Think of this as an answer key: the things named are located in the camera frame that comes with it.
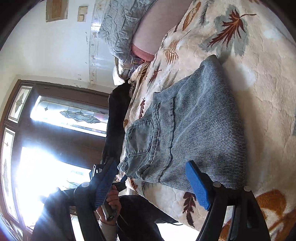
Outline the person's left hand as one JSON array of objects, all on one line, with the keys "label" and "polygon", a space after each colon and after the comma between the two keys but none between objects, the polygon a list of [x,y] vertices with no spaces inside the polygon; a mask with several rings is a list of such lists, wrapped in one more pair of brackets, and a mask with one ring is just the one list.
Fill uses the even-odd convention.
[{"label": "person's left hand", "polygon": [[105,219],[105,215],[103,213],[103,209],[101,206],[99,208],[97,208],[97,213],[98,213],[98,215],[100,217],[100,221],[102,223],[115,226],[116,221],[117,221],[119,214],[120,214],[121,203],[119,201],[119,192],[117,191],[117,188],[114,185],[112,185],[109,193],[107,194],[106,200],[107,200],[108,204],[111,206],[111,208],[116,211],[116,216],[112,220],[107,221]]}]

